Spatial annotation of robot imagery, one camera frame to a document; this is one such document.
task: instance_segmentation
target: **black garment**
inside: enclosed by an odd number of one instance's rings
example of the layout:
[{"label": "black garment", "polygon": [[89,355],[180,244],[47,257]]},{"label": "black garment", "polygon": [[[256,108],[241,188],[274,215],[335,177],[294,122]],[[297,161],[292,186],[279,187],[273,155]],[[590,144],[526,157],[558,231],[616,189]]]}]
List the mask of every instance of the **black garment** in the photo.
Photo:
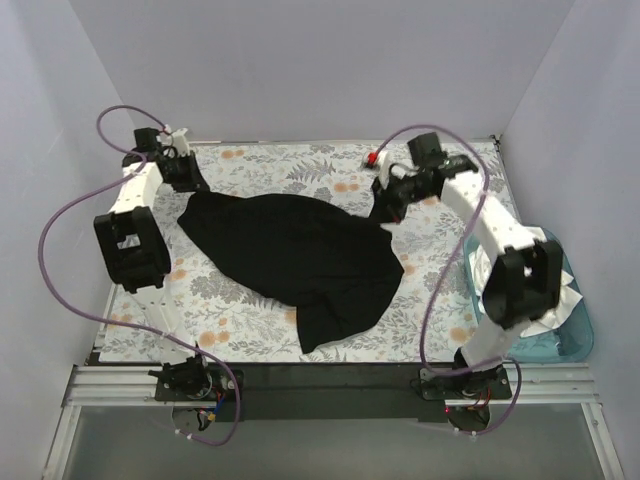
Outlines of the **black garment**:
[{"label": "black garment", "polygon": [[298,307],[303,353],[373,327],[404,273],[391,233],[314,198],[198,192],[178,224],[222,273]]}]

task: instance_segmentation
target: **floral pattern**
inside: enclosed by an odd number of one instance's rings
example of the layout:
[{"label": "floral pattern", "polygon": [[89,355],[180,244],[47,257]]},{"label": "floral pattern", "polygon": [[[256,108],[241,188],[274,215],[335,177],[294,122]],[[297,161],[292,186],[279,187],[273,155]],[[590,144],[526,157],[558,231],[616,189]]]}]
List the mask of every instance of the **floral pattern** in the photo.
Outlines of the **floral pattern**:
[{"label": "floral pattern", "polygon": [[[450,153],[462,150],[446,145]],[[506,178],[490,142],[475,143],[491,171],[491,191],[513,213]],[[198,146],[202,174],[212,189],[242,197],[293,193],[331,202],[368,215],[374,173],[360,168],[375,145]],[[389,147],[396,161],[409,163],[404,144]],[[176,220],[189,195],[163,185],[154,215],[171,251],[169,285],[187,330],[219,358],[235,362],[414,362],[426,304],[463,224],[436,199],[409,207],[407,218],[388,228],[392,248],[405,269],[390,307],[371,330],[302,355],[295,308],[263,298],[222,275],[189,240]],[[113,318],[145,322],[132,298],[118,291]],[[476,321],[462,259],[455,262],[429,322],[426,350],[431,360],[450,361],[473,333]],[[157,361],[156,338],[145,332],[109,327],[102,361]]]}]

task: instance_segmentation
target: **cable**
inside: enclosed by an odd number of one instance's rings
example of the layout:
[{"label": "cable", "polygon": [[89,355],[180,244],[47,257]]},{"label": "cable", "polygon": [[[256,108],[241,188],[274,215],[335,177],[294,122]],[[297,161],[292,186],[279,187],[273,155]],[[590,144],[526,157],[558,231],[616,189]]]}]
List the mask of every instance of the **cable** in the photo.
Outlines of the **cable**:
[{"label": "cable", "polygon": [[[118,152],[122,152],[122,153],[125,153],[125,154],[136,155],[136,156],[140,157],[140,159],[141,159],[140,165],[138,166],[138,168],[136,168],[134,173],[132,173],[130,175],[127,175],[127,176],[121,178],[120,180],[112,182],[112,183],[110,183],[108,185],[105,185],[104,187],[101,187],[101,188],[99,188],[97,190],[94,190],[93,192],[86,193],[86,194],[76,198],[75,200],[72,200],[71,202],[67,203],[66,205],[63,205],[62,207],[60,207],[60,209],[58,209],[51,216],[51,218],[47,221],[47,223],[45,224],[44,228],[42,229],[42,233],[40,234],[40,239],[38,240],[38,267],[40,269],[40,274],[42,275],[42,279],[44,280],[45,285],[49,289],[49,292],[51,292],[51,295],[53,295],[53,297],[58,301],[58,303],[60,303],[64,308],[66,308],[70,312],[75,313],[76,315],[78,315],[80,317],[83,317],[83,318],[86,318],[87,320],[91,320],[93,322],[104,323],[104,324],[107,324],[107,325],[116,325],[118,327],[133,328],[133,329],[136,329],[136,330],[143,330],[145,332],[153,333],[154,335],[159,335],[161,337],[167,338],[168,340],[171,340],[172,342],[176,343],[177,345],[181,346],[182,348],[185,348],[185,349],[190,350],[190,351],[195,352],[195,353],[199,353],[200,355],[203,355],[203,356],[213,360],[214,362],[216,362],[225,371],[225,373],[229,376],[229,378],[234,383],[234,385],[238,385],[238,382],[236,381],[235,375],[233,374],[233,372],[231,371],[231,369],[229,368],[229,366],[226,363],[224,363],[222,360],[220,360],[219,358],[215,357],[214,355],[210,354],[209,352],[205,352],[204,350],[202,350],[199,347],[194,347],[192,345],[189,345],[188,343],[183,342],[179,338],[177,338],[177,337],[175,337],[173,335],[170,335],[170,334],[166,334],[162,330],[157,329],[155,327],[151,327],[151,326],[148,326],[148,325],[141,325],[141,324],[125,323],[125,322],[120,322],[118,320],[110,320],[110,319],[107,319],[107,318],[102,318],[100,316],[84,312],[84,311],[80,310],[79,308],[71,305],[60,294],[60,292],[58,292],[58,290],[56,289],[55,285],[53,284],[53,281],[51,280],[51,277],[49,276],[49,272],[47,271],[46,262],[45,262],[45,258],[44,258],[44,247],[45,247],[45,243],[46,243],[46,240],[47,240],[47,235],[49,234],[49,230],[51,230],[51,227],[58,220],[58,218],[60,218],[60,216],[62,214],[64,214],[67,210],[69,210],[72,207],[78,205],[79,203],[81,203],[81,202],[83,202],[83,201],[85,201],[85,200],[87,200],[89,198],[92,198],[92,197],[94,197],[96,195],[99,195],[100,193],[106,192],[107,190],[109,190],[111,188],[117,187],[119,185],[124,184],[125,182],[128,182],[135,175],[137,175],[145,167],[145,165],[147,164],[147,157],[145,155],[143,155],[143,154],[141,154],[139,152],[135,152],[133,150],[127,150],[125,148],[119,147],[119,146],[115,145],[114,143],[112,143],[104,135],[104,132],[102,131],[102,120],[105,117],[105,115],[107,115],[108,113],[113,112],[115,110],[133,110],[135,112],[141,113],[141,114],[145,115],[146,117],[150,118],[151,120],[153,120],[154,122],[160,124],[162,126],[162,128],[164,129],[164,124],[160,120],[158,120],[156,117],[154,117],[150,113],[142,110],[141,108],[134,107],[134,106],[131,106],[131,105],[114,105],[113,107],[109,107],[109,108],[103,110],[100,113],[100,115],[98,115],[98,118],[96,119],[96,130],[98,131],[98,135],[100,136],[100,138],[107,145],[109,145],[114,150],[117,150]],[[240,407],[240,390],[239,390],[239,388],[236,388],[236,412],[235,412],[235,417],[234,417],[234,420],[233,420],[233,424],[231,425],[231,429],[229,430],[227,435],[222,440],[219,440],[219,441],[209,440],[207,438],[199,437],[197,435],[193,435],[193,434],[191,434],[189,432],[185,432],[185,431],[180,430],[180,429],[177,429],[176,432],[186,436],[189,439],[193,439],[193,440],[196,440],[198,442],[202,442],[202,443],[205,443],[207,445],[214,446],[214,447],[224,445],[231,439],[231,437],[233,437],[233,434],[235,433],[236,429],[238,428],[238,423],[240,422],[240,408],[241,408]]]},{"label": "cable", "polygon": [[482,406],[480,408],[484,408],[487,405],[489,405],[489,401],[491,400],[491,388],[488,389],[487,391],[487,399],[484,401],[484,403],[482,404]]},{"label": "cable", "polygon": [[[173,155],[169,156],[167,155],[165,152],[171,152],[173,153]],[[166,145],[162,148],[162,155],[164,155],[167,158],[178,158],[178,149],[176,147],[174,147],[173,145]]]},{"label": "cable", "polygon": [[[465,375],[467,373],[472,373],[474,370],[480,367],[494,364],[496,361],[499,361],[500,363],[502,363],[503,361],[502,357],[493,357],[493,358],[488,358],[486,360],[483,360],[482,362],[479,362],[476,365],[470,365],[466,368],[459,368],[456,370],[449,370],[449,371],[443,372],[443,371],[434,369],[433,367],[431,367],[431,365],[429,365],[426,352],[425,352],[425,345],[424,345],[425,338],[427,335],[427,327],[429,324],[429,319],[431,318],[433,307],[435,306],[435,302],[436,302],[436,299],[438,298],[438,294],[442,289],[444,280],[447,274],[449,273],[449,270],[451,269],[453,262],[455,261],[456,257],[460,253],[460,250],[462,249],[462,245],[467,240],[467,238],[471,236],[473,232],[473,228],[475,227],[476,221],[478,220],[478,217],[480,216],[480,212],[482,211],[482,208],[484,207],[484,204],[487,200],[487,193],[489,192],[489,169],[487,168],[487,165],[484,162],[484,160],[482,160],[482,157],[480,156],[478,151],[475,148],[473,148],[473,146],[471,146],[468,142],[466,142],[462,137],[460,137],[459,135],[457,135],[456,133],[452,132],[447,128],[440,127],[438,125],[431,125],[431,124],[415,124],[415,125],[409,125],[407,127],[401,128],[397,132],[394,132],[393,134],[391,134],[384,142],[382,142],[382,144],[380,144],[380,146],[375,152],[376,155],[379,155],[380,152],[389,144],[389,142],[395,139],[398,135],[404,132],[408,132],[410,130],[418,130],[418,129],[419,130],[435,130],[437,132],[444,133],[445,135],[448,135],[449,137],[453,138],[455,141],[460,143],[469,153],[471,153],[471,155],[476,160],[476,162],[478,163],[478,165],[482,170],[482,190],[480,192],[480,200],[478,201],[478,205],[476,206],[476,209],[471,215],[471,218],[465,225],[464,231],[462,233],[462,236],[460,237],[460,240],[458,240],[458,243],[456,244],[455,248],[451,252],[451,255],[449,256],[449,258],[447,259],[447,263],[445,264],[442,271],[440,272],[440,275],[438,276],[438,281],[436,282],[436,286],[433,290],[433,293],[431,294],[429,303],[427,304],[427,310],[425,312],[424,319],[422,320],[422,328],[420,330],[420,360],[424,368],[426,368],[429,372],[437,376],[455,377],[458,375]],[[489,433],[495,430],[500,425],[502,425],[502,423],[511,414],[511,412],[513,411],[516,405],[516,402],[518,401],[518,396],[520,395],[520,389],[522,387],[522,372],[520,370],[520,365],[518,364],[518,362],[515,359],[510,359],[510,360],[515,364],[516,370],[518,371],[518,384],[516,386],[516,392],[513,394],[513,399],[509,404],[509,407],[505,411],[505,414],[498,420],[498,422],[496,422],[496,424],[494,424],[492,427],[487,428],[486,430],[483,430],[481,434]]]},{"label": "cable", "polygon": [[[498,429],[507,420],[507,418],[509,418],[509,415],[511,415],[511,413],[513,412],[513,409],[516,407],[516,403],[518,403],[518,398],[520,398],[520,391],[522,390],[522,368],[520,367],[520,362],[518,362],[515,358],[507,357],[505,358],[505,360],[508,360],[514,364],[514,366],[516,367],[516,373],[517,373],[516,391],[513,392],[513,397],[511,398],[511,402],[509,403],[509,406],[504,411],[502,416],[498,420],[496,420],[496,422],[493,425],[485,428],[484,430],[480,430],[477,432],[468,432],[468,431],[459,429],[459,431],[462,432],[463,434],[469,435],[469,436],[481,436],[481,435],[486,435],[487,433],[493,432],[494,430]],[[421,391],[414,386],[415,381],[421,381],[421,380],[419,378],[414,378],[409,381],[409,385],[418,394],[420,398],[423,398]],[[484,405],[482,405],[482,407],[486,407],[489,404],[489,399],[491,398],[490,395],[491,394],[489,392],[487,396],[487,400],[485,401]],[[436,429],[438,431],[445,432],[445,433],[447,432],[447,430],[443,430],[440,427],[432,428],[429,425],[423,425],[423,424],[418,424],[418,426],[420,426],[421,428],[428,428],[431,430]]]},{"label": "cable", "polygon": [[467,405],[467,410],[474,410],[478,404],[480,403],[480,400],[482,400],[482,392],[480,392],[480,396],[478,397],[478,399],[476,400],[475,403],[471,404],[471,405]]},{"label": "cable", "polygon": [[491,412],[489,411],[488,408],[486,409],[475,409],[475,410],[471,410],[471,412],[473,413],[473,416],[482,424],[489,425],[489,421],[491,420]]},{"label": "cable", "polygon": [[162,127],[161,133],[164,133],[167,137],[169,137],[169,139],[171,140],[171,143],[168,145],[168,147],[173,147],[173,134],[168,133],[166,130],[167,126],[164,125]]},{"label": "cable", "polygon": [[389,173],[391,173],[391,171],[392,171],[395,167],[401,168],[401,169],[402,169],[402,170],[404,170],[406,173],[416,173],[416,172],[417,172],[417,170],[416,170],[415,168],[411,168],[411,167],[409,167],[409,166],[405,165],[404,163],[392,163],[392,164],[389,166]]},{"label": "cable", "polygon": [[211,390],[213,390],[213,378],[211,378],[211,375],[209,373],[207,373],[207,379],[209,380],[209,388],[207,389],[207,391],[205,393],[203,393],[202,395],[187,395],[187,397],[189,397],[191,400],[202,400],[203,398],[207,398],[209,396],[209,394],[211,393]]},{"label": "cable", "polygon": [[220,400],[218,400],[218,404],[216,405],[216,408],[213,409],[213,414],[214,415],[217,415],[217,413],[220,411],[220,407],[224,403],[224,397],[225,397],[225,395],[220,397]]}]

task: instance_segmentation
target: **white backdrop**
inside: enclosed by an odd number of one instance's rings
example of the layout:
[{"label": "white backdrop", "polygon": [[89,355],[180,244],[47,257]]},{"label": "white backdrop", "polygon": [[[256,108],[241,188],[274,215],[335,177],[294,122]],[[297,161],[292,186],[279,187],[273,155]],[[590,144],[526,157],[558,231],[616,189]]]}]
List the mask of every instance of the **white backdrop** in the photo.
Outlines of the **white backdrop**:
[{"label": "white backdrop", "polygon": [[[66,0],[0,1],[0,478],[42,477],[71,367],[96,326],[63,310],[36,262],[40,230],[55,209],[121,175],[122,156],[94,131],[119,98]],[[118,143],[130,119],[105,122]],[[102,313],[109,288],[92,228],[109,195],[63,216],[46,250],[56,285]]]},{"label": "white backdrop", "polygon": [[576,0],[504,134],[520,213],[555,232],[580,282],[628,479],[640,478],[639,22],[638,2]]},{"label": "white backdrop", "polygon": [[501,133],[573,0],[71,0],[116,90],[206,140]]}]

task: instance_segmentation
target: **metal frame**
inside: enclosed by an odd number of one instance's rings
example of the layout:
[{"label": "metal frame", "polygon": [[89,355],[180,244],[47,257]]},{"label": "metal frame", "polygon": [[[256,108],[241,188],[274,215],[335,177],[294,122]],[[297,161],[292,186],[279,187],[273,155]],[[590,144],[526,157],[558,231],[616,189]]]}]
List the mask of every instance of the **metal frame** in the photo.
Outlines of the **metal frame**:
[{"label": "metal frame", "polygon": [[[517,374],[505,365],[511,388]],[[71,453],[73,438],[82,407],[194,407],[209,402],[157,402],[157,380],[149,370],[160,366],[76,367],[71,376],[64,407],[46,464],[43,479],[60,480]],[[579,404],[589,429],[595,451],[607,480],[623,480],[613,442],[609,435],[599,394],[587,364],[523,365],[523,384],[519,404]],[[466,404],[466,400],[446,400],[449,406]],[[510,400],[494,400],[508,404]]]},{"label": "metal frame", "polygon": [[[474,137],[467,139],[469,142],[491,142],[495,145],[493,137]],[[225,145],[369,145],[380,144],[380,138],[351,138],[339,140],[190,140],[191,146],[216,147]],[[406,143],[406,140],[394,139],[391,144]]]}]

